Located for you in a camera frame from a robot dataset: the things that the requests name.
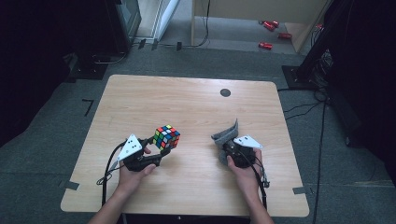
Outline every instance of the gray carpet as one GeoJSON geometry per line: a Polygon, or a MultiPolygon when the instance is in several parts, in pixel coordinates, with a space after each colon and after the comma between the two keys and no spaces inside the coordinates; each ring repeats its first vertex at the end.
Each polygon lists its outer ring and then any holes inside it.
{"type": "MultiPolygon", "coordinates": [[[[73,172],[109,76],[264,80],[284,89],[281,65],[299,65],[303,60],[303,56],[271,52],[134,48],[120,63],[107,68],[103,80],[61,84],[29,128],[0,148],[0,223],[86,223],[91,218],[93,214],[60,209],[64,189],[58,184],[73,172]],[[89,103],[82,99],[94,100],[86,117],[89,103]]],[[[312,91],[281,91],[279,96],[284,110],[316,101],[312,91]]],[[[285,113],[285,118],[308,108],[285,113]]],[[[312,223],[322,108],[287,120],[311,213],[274,217],[276,223],[312,223]]],[[[330,105],[324,125],[316,223],[394,223],[396,190],[383,163],[365,148],[345,146],[343,128],[330,105]]]]}

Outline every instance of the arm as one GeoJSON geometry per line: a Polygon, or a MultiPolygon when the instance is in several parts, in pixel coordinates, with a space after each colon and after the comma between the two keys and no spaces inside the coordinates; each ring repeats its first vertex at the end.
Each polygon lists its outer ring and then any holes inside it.
{"type": "Polygon", "coordinates": [[[129,171],[125,166],[120,168],[120,179],[113,195],[107,200],[105,205],[93,216],[90,224],[94,223],[117,223],[123,206],[129,197],[137,190],[142,179],[151,174],[155,169],[155,165],[151,164],[140,172],[129,171]]]}
{"type": "MultiPolygon", "coordinates": [[[[256,157],[262,158],[262,152],[258,149],[254,149],[256,157]]],[[[238,188],[242,191],[245,202],[247,203],[248,211],[250,213],[251,223],[254,224],[273,224],[274,221],[271,219],[267,210],[262,205],[262,201],[259,196],[259,184],[257,183],[256,176],[254,175],[251,167],[242,169],[236,167],[233,159],[227,157],[228,166],[235,174],[236,183],[238,188]]],[[[261,174],[260,167],[254,164],[256,171],[261,174]]]]}

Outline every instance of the red object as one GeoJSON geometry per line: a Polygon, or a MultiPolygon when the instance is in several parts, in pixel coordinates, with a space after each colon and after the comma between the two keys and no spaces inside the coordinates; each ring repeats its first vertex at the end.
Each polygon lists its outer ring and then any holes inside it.
{"type": "Polygon", "coordinates": [[[275,26],[275,28],[279,27],[279,22],[277,21],[270,21],[271,24],[275,26]]]}
{"type": "Polygon", "coordinates": [[[277,38],[279,38],[279,39],[291,39],[291,34],[288,34],[288,33],[279,33],[279,35],[277,36],[277,38]]]}
{"type": "Polygon", "coordinates": [[[269,31],[274,31],[275,30],[275,26],[269,21],[265,21],[262,25],[265,28],[267,28],[269,31]]]}
{"type": "Polygon", "coordinates": [[[265,42],[260,42],[260,43],[259,43],[259,48],[271,50],[271,49],[272,49],[272,44],[270,44],[270,43],[265,43],[265,42]]]}

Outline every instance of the hand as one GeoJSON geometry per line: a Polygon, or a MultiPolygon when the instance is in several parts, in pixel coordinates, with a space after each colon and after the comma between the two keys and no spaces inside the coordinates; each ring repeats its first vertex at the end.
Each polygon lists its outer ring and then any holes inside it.
{"type": "MultiPolygon", "coordinates": [[[[145,153],[150,154],[151,151],[145,147],[145,153]]],[[[116,192],[122,195],[122,197],[129,198],[139,187],[142,179],[150,175],[155,169],[155,164],[150,164],[140,172],[129,171],[125,166],[120,168],[120,179],[117,185],[116,192]]]]}
{"type": "MultiPolygon", "coordinates": [[[[257,173],[262,176],[262,171],[260,169],[260,162],[262,161],[262,152],[254,148],[253,149],[256,154],[256,162],[253,164],[257,173]]],[[[244,196],[248,196],[248,194],[253,194],[252,196],[258,195],[259,184],[257,183],[256,175],[251,167],[248,168],[239,168],[235,166],[233,162],[233,158],[231,156],[227,156],[228,167],[233,171],[236,177],[236,183],[238,188],[244,193],[244,196]]]]}

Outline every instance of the rubik's cube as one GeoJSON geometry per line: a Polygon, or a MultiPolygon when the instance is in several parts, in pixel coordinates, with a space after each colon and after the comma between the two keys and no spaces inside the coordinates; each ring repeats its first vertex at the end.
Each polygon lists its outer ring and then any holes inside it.
{"type": "Polygon", "coordinates": [[[152,143],[160,150],[172,149],[177,146],[180,133],[172,126],[166,125],[155,130],[152,143]]]}

